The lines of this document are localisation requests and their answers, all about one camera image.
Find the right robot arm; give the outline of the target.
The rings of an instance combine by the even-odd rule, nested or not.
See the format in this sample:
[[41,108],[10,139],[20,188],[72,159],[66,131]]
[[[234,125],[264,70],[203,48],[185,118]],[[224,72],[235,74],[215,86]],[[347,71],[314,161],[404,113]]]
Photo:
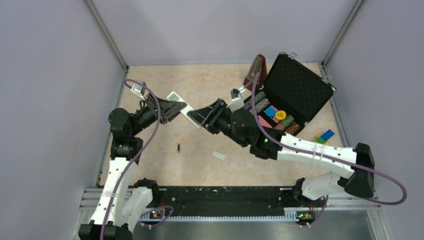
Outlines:
[[211,134],[222,133],[260,159],[293,161],[327,169],[312,178],[297,180],[292,189],[293,200],[307,206],[322,196],[346,192],[359,198],[374,195],[374,159],[367,144],[356,147],[333,147],[297,138],[273,128],[262,128],[243,107],[231,111],[222,99],[197,110],[188,117]]

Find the white battery cover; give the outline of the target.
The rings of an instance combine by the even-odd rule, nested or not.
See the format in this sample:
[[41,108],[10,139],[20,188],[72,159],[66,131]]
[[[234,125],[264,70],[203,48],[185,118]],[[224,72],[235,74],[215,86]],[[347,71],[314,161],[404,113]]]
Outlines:
[[222,153],[217,152],[217,151],[214,151],[212,153],[212,156],[215,157],[215,158],[217,158],[217,159],[223,160],[223,161],[226,159],[226,155],[225,154],[222,154]]

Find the white remote control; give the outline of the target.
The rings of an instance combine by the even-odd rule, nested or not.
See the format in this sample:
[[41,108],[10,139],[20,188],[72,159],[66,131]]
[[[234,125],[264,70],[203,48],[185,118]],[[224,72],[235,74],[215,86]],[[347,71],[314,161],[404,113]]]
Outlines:
[[169,101],[173,101],[173,102],[179,102],[179,103],[184,103],[185,107],[180,110],[180,113],[182,115],[184,115],[196,128],[200,129],[201,126],[195,122],[194,120],[192,120],[189,116],[188,116],[188,112],[194,110],[193,107],[191,105],[189,105],[180,95],[178,95],[175,91],[172,91],[168,94],[168,96],[166,97],[167,100]]

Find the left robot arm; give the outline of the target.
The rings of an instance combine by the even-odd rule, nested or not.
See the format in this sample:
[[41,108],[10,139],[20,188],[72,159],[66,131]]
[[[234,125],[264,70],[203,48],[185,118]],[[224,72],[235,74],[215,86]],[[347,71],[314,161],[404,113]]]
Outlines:
[[148,94],[139,104],[140,109],[134,113],[116,108],[108,116],[112,134],[108,174],[95,211],[88,223],[79,227],[77,235],[81,240],[131,240],[144,209],[160,202],[155,180],[141,180],[127,195],[141,151],[152,141],[143,142],[137,134],[152,124],[157,129],[160,124],[171,122],[187,103]]

